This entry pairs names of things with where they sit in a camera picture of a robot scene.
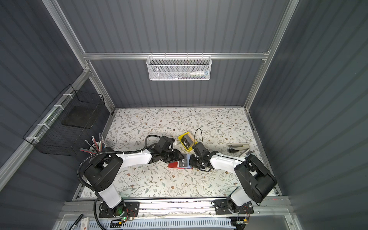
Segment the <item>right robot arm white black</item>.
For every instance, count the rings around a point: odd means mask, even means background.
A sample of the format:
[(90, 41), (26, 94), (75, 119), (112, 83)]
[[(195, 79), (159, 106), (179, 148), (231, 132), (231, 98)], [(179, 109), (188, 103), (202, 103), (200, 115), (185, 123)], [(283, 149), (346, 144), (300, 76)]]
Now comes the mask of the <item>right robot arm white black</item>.
[(193, 146), (190, 166), (204, 172), (222, 170), (237, 176), (240, 186), (227, 197), (227, 207), (233, 212), (251, 201), (260, 204), (277, 185), (274, 175), (253, 154), (232, 157), (217, 151), (210, 152), (202, 142)]

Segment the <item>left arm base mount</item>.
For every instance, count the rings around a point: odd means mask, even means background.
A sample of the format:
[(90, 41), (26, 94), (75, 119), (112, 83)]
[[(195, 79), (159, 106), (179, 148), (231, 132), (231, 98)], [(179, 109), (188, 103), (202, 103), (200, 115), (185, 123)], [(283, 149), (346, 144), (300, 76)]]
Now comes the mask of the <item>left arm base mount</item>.
[(140, 209), (140, 202), (120, 202), (115, 208), (110, 208), (102, 202), (98, 208), (99, 218), (135, 218)]

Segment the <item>yellow plastic card tray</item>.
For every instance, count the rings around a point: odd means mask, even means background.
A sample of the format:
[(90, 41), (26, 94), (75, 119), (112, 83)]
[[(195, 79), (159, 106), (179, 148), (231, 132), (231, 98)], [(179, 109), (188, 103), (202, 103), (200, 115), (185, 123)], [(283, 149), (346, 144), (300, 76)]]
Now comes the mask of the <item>yellow plastic card tray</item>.
[(192, 135), (191, 132), (180, 135), (178, 139), (187, 152), (192, 151), (193, 146), (197, 144), (197, 141), (195, 140), (194, 135)]

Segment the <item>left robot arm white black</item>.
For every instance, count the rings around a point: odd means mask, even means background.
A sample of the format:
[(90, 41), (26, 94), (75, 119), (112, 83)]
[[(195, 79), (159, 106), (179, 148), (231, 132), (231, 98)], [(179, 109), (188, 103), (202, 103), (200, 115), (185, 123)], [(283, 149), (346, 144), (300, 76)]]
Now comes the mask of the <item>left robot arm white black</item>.
[(124, 201), (113, 185), (118, 173), (127, 167), (149, 165), (162, 161), (174, 163), (183, 160), (184, 155), (175, 148), (175, 140), (166, 136), (148, 135), (142, 149), (115, 151), (110, 147), (100, 152), (90, 149), (91, 156), (83, 160), (77, 168), (77, 178), (85, 187), (92, 190), (110, 209), (124, 207)]

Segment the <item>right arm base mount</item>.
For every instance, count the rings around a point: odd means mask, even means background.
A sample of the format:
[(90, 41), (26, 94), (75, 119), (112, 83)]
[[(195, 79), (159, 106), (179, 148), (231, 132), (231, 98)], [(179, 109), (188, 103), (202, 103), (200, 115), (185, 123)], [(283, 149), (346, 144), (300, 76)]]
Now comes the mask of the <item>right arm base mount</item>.
[(249, 216), (254, 214), (251, 202), (244, 203), (242, 206), (237, 206), (232, 200), (215, 199), (211, 202), (211, 205), (215, 208), (215, 213), (217, 215), (241, 214)]

